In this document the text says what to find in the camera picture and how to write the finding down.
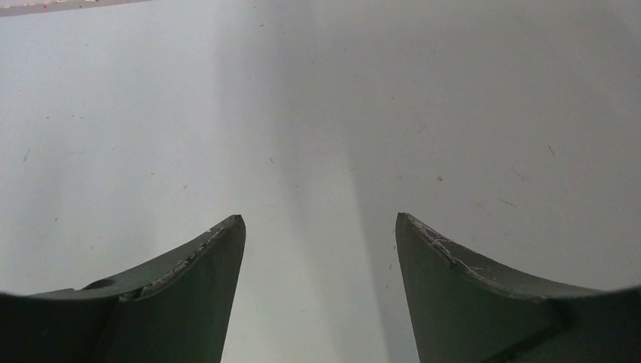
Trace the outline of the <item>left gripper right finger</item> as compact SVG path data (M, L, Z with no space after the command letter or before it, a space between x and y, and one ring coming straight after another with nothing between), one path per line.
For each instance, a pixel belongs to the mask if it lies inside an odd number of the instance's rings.
M422 362L638 362L640 289L539 278L447 239L408 213L398 260Z

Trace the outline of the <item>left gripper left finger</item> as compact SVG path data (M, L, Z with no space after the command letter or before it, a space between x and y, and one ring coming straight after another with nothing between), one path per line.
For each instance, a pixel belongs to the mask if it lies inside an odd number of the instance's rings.
M243 260L232 215L82 289L1 295L3 362L218 362Z

